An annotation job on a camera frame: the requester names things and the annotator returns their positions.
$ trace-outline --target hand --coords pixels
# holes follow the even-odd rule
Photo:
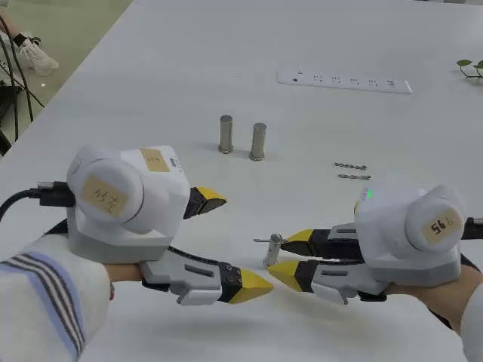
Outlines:
[[[460,334],[461,318],[475,289],[483,283],[483,275],[466,265],[461,266],[457,281],[437,287],[402,287],[390,285],[387,294],[408,294],[418,298],[426,307],[446,318],[455,332]]]
[[[111,283],[142,280],[138,264],[105,264]]]

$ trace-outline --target white power strip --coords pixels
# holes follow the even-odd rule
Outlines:
[[[358,89],[360,91],[403,94],[413,93],[408,81],[394,78],[349,77],[331,73],[281,70],[277,73],[277,81],[282,84],[310,85],[313,87]]]

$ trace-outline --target white shoe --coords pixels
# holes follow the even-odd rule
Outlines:
[[[37,44],[29,39],[25,40],[20,46],[22,54],[30,63],[38,75],[46,76],[59,68],[59,63],[50,58]]]

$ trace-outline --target plant leaf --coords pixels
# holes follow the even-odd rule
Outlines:
[[[473,63],[471,60],[462,59],[457,61],[458,66],[468,66],[469,64]]]

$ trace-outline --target tabletop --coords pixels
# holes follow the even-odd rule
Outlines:
[[[85,143],[171,145],[192,186],[228,198],[184,222],[174,245],[251,268],[275,289],[241,305],[180,307],[171,294],[118,285],[83,360],[463,361],[457,336],[417,301],[344,307],[296,293],[263,270],[266,248],[253,239],[352,221],[363,183],[338,179],[334,162],[454,186],[468,215],[482,216],[483,85],[455,65],[483,57],[481,19],[483,7],[395,0],[134,1],[0,161],[0,200],[65,179]],[[414,93],[278,84],[287,67],[407,79]],[[230,155],[217,151],[224,114]],[[255,122],[268,126],[262,162],[248,158]],[[16,204],[0,256],[63,215]],[[463,252],[483,265],[477,241]]]

